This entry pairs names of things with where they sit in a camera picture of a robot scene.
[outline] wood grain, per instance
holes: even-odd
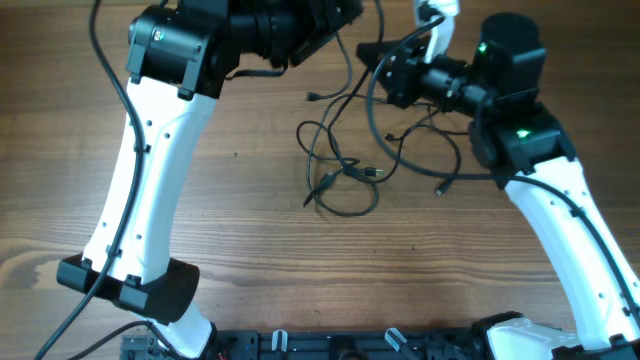
[[[0,10],[3,359],[32,357],[79,300],[56,284],[56,266],[91,236],[122,134],[124,111],[87,41],[88,8],[49,5]],[[352,53],[375,38],[372,4],[365,7],[343,32]],[[410,1],[386,0],[384,8],[388,38],[412,30]],[[100,15],[99,36],[122,81],[126,31],[142,9],[107,6]],[[540,25],[549,52],[542,98],[570,133],[602,213],[638,268],[640,3],[465,2],[451,55],[469,58],[482,20],[499,11],[527,14]],[[266,65],[243,59],[242,67],[249,66]],[[221,329],[425,328],[466,325],[506,310],[572,328],[539,242],[491,183],[457,183],[437,198],[437,180],[401,169],[380,186],[380,206],[366,217],[302,207],[306,157],[294,132],[300,121],[319,119],[325,106],[305,102],[305,92],[334,91],[344,77],[331,43],[282,79],[225,85],[172,232],[173,256],[202,271],[196,294],[202,312]],[[385,131],[418,116],[376,111]],[[466,122],[437,119],[452,129]],[[311,134],[305,131],[306,141]],[[346,154],[391,166],[369,135],[361,102],[346,110],[336,134]],[[463,170],[482,171],[467,140],[460,145]],[[319,146],[328,150],[324,141]],[[428,133],[410,138],[407,156],[440,170],[453,161],[448,145]],[[330,168],[318,165],[314,172]],[[342,179],[326,198],[356,209],[370,194]],[[66,358],[132,318],[94,301],[51,358]],[[112,359],[118,347],[114,341],[93,358]]]

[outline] black bracket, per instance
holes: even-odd
[[[56,278],[60,285],[86,294],[98,275],[97,271],[91,270],[91,261],[83,261],[82,254],[78,254],[60,261]],[[125,281],[107,276],[96,296],[123,310],[168,325],[178,321],[187,311],[199,278],[197,266],[171,259],[163,276],[144,285],[140,285],[137,276],[130,275]]]

